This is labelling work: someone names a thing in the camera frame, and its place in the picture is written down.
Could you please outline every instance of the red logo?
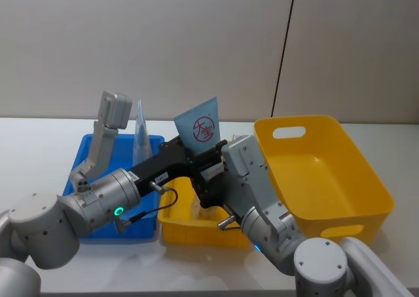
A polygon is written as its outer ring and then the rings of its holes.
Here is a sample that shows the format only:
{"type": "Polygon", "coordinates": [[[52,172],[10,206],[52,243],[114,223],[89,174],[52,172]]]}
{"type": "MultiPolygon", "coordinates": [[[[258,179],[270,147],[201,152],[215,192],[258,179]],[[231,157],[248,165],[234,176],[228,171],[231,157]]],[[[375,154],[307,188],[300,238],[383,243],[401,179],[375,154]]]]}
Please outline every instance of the red logo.
{"type": "Polygon", "coordinates": [[[206,142],[214,135],[214,129],[214,121],[208,116],[203,116],[194,124],[194,137],[199,142],[206,142]]]}

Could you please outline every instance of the yellow plastic bin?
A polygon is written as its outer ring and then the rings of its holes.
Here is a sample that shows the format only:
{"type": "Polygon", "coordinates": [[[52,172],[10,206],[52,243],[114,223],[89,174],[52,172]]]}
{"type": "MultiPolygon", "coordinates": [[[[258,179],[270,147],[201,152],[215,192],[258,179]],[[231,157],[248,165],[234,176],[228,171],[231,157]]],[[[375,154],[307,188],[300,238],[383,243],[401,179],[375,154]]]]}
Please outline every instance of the yellow plastic bin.
{"type": "MultiPolygon", "coordinates": [[[[168,186],[174,187],[179,199],[167,209],[158,212],[157,219],[162,225],[162,234],[165,242],[184,243],[187,245],[204,245],[220,247],[247,247],[249,241],[240,229],[220,231],[217,224],[228,217],[224,209],[218,207],[213,220],[191,218],[191,205],[195,196],[191,180],[187,177],[177,178],[168,186]]],[[[165,193],[160,206],[173,202],[173,192],[165,193]]]]}
{"type": "Polygon", "coordinates": [[[394,207],[371,166],[330,116],[256,121],[280,199],[308,237],[370,242],[394,207]]]}

